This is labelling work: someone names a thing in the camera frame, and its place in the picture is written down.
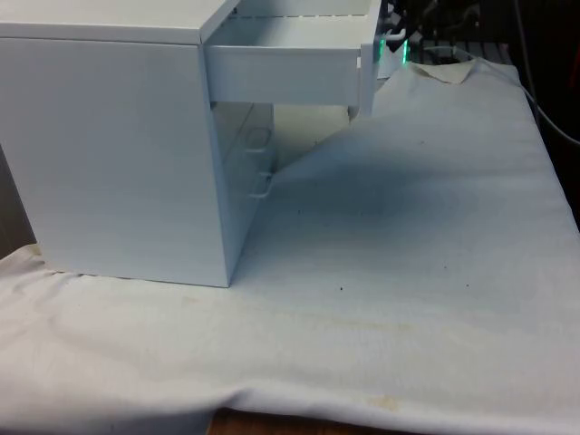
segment white drawer cabinet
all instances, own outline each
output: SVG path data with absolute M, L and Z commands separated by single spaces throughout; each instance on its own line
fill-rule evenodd
M 77 4 L 0 11 L 0 143 L 44 259 L 228 286 L 271 182 L 272 104 L 368 111 L 379 0 Z

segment white cloth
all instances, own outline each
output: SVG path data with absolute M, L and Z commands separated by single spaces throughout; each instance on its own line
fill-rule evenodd
M 522 91 L 400 70 L 375 110 L 275 178 L 230 289 L 2 260 L 0 429 L 578 433 L 580 237 Z

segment green light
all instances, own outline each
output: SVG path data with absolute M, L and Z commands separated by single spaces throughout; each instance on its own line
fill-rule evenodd
M 402 64 L 404 65 L 405 63 L 407 63 L 407 42 L 409 40 L 406 40 L 405 43 L 402 45 Z

